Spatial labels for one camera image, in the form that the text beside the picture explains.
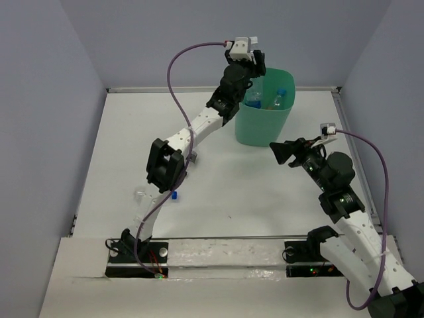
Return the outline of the blue-cap blue-label water bottle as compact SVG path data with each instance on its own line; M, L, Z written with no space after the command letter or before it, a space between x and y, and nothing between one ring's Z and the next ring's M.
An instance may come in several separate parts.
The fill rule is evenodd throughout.
M276 91L276 96L271 102L271 104L269 104L268 108L270 110L280 110L282 108L282 105L284 104L284 97L286 96L286 93L286 89L278 88Z

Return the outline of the white-cap blue-label drink bottle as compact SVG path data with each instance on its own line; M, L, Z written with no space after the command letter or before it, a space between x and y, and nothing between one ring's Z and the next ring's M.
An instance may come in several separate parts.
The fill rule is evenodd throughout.
M248 107L260 109L262 107L263 77L252 79L252 86L246 91L244 104Z

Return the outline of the small blue-label bottle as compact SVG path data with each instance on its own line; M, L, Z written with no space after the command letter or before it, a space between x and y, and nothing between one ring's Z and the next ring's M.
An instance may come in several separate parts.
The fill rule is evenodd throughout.
M140 205L141 204L141 201L142 201L142 199L144 198L145 195L146 195L146 193L145 193L145 191L142 188L136 188L135 191L134 191L134 193L133 193L133 197L134 197L135 202L138 205ZM170 196L170 199L172 201L177 201L179 199L177 191L173 191L172 192L172 195Z

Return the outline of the black-label clear bottle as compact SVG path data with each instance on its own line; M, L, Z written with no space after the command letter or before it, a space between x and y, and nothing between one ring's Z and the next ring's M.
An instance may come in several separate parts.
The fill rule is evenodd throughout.
M192 151L189 156L189 161L191 163L196 163L196 160L197 160L197 153L195 151Z

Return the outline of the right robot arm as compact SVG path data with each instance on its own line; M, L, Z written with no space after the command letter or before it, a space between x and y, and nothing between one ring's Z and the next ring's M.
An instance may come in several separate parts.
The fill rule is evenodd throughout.
M307 235L305 252L324 258L368 293L364 306L371 317L422 317L423 284L418 282L387 247L364 204L351 188L353 162L343 152L327 154L317 139L283 143L270 148L279 164L290 157L291 168L301 167L322 191L319 202L334 228L324 226Z

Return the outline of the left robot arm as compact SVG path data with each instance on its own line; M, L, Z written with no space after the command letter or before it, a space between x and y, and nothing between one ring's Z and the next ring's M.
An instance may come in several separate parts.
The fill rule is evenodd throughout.
M140 263L146 256L155 220L162 205L185 179L193 149L236 115L252 79L266 73L264 53L260 50L242 55L226 51L225 57L229 65L200 114L173 136L152 142L140 210L120 239L125 256L133 262Z

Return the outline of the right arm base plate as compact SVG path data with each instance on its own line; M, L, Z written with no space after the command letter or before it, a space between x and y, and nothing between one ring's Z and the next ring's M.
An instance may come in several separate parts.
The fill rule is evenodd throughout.
M289 240L284 243L282 258L286 262L288 278L343 277L341 271L320 253L320 244L331 237L338 237L330 226L308 232L305 240Z

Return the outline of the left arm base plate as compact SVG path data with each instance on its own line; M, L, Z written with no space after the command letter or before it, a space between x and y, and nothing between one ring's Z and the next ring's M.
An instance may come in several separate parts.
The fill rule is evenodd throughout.
M169 243L153 240L147 246L140 247L138 259L133 250L128 250L119 239L109 238L105 241L109 250L105 275L108 278L145 278L164 279L168 276Z

